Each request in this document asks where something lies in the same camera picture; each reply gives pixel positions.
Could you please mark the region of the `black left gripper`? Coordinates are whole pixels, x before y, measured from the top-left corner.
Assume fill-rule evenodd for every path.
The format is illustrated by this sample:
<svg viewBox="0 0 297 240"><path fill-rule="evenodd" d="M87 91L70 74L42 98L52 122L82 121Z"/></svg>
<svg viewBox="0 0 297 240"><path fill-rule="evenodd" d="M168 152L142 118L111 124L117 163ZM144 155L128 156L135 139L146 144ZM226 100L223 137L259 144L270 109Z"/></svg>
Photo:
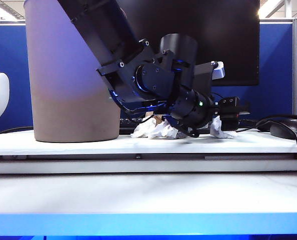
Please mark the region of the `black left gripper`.
<svg viewBox="0 0 297 240"><path fill-rule="evenodd" d="M241 104L237 96L222 98L216 108L222 131L236 131L239 128L239 115L250 114L249 105Z"/></svg>

